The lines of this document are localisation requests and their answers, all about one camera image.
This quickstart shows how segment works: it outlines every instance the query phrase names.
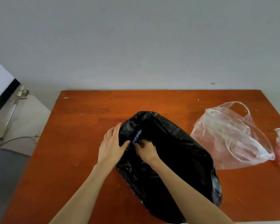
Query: gray wall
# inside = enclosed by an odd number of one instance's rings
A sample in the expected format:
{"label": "gray wall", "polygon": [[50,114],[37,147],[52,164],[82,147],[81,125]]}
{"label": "gray wall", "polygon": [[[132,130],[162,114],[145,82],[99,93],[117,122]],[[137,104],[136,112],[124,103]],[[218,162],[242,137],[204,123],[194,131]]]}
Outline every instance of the gray wall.
{"label": "gray wall", "polygon": [[280,0],[0,0],[0,63],[49,109],[66,89],[262,89],[280,112]]}

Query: plastic bag handle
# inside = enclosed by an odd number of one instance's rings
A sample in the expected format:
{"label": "plastic bag handle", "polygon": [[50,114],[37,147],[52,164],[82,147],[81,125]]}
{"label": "plastic bag handle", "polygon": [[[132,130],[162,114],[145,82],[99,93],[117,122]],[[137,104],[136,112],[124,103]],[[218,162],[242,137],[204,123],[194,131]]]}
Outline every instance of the plastic bag handle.
{"label": "plastic bag handle", "polygon": [[226,102],[226,103],[224,103],[224,104],[222,104],[222,105],[219,105],[218,107],[226,107],[226,108],[230,109],[231,106],[234,105],[235,103],[241,104],[241,105],[244,106],[245,109],[247,110],[248,113],[247,113],[243,118],[246,119],[246,120],[248,120],[248,121],[250,121],[250,122],[252,122],[252,123],[254,123],[254,121],[253,121],[252,118],[251,118],[250,110],[248,109],[248,107],[247,107],[246,105],[244,105],[244,104],[243,104],[242,102],[240,102],[240,101],[230,101],[230,102]]}

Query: gray fabric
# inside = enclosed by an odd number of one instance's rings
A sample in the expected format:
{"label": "gray fabric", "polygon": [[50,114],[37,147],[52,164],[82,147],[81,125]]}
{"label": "gray fabric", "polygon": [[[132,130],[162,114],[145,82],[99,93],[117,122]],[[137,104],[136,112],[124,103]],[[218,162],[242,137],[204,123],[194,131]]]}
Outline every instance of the gray fabric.
{"label": "gray fabric", "polygon": [[0,149],[0,221],[29,158],[21,153]]}

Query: brown tabletop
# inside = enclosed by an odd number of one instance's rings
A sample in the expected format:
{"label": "brown tabletop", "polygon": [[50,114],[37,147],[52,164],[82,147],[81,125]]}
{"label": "brown tabletop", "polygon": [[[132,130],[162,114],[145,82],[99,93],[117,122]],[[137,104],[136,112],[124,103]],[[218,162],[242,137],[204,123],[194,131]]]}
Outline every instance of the brown tabletop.
{"label": "brown tabletop", "polygon": [[[227,101],[246,104],[275,146],[280,115],[259,90],[62,91],[2,223],[48,223],[90,174],[105,132],[138,111],[158,112],[190,134],[206,108]],[[275,161],[217,173],[223,190],[220,209],[233,221],[280,220]],[[89,223],[163,222],[144,208],[114,169]]]}

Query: black baseboard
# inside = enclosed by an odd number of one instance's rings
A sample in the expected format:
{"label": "black baseboard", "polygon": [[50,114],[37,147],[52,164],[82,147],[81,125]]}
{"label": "black baseboard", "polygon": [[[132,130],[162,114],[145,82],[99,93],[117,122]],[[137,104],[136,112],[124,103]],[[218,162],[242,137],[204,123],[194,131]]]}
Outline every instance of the black baseboard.
{"label": "black baseboard", "polygon": [[14,79],[10,85],[4,90],[4,92],[0,96],[0,110],[5,105],[5,103],[8,101],[10,96],[14,93],[14,91],[18,88],[20,85],[19,81]]}

